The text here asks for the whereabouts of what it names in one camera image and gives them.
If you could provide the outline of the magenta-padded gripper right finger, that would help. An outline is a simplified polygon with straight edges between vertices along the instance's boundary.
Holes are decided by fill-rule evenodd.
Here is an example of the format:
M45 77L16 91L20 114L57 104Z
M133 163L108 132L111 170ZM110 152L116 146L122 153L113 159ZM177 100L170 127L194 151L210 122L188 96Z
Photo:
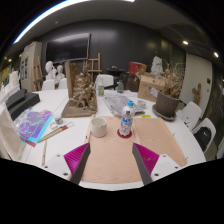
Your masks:
M133 144L132 153L144 185L181 170L181 167L167 154L158 155L137 143Z

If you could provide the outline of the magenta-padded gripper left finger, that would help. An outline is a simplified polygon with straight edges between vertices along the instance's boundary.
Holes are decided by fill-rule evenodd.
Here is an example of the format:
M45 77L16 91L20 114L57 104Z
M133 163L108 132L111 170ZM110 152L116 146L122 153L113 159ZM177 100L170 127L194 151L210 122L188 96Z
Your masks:
M85 143L65 155L56 154L42 168L74 184L79 184L89 155L90 144Z

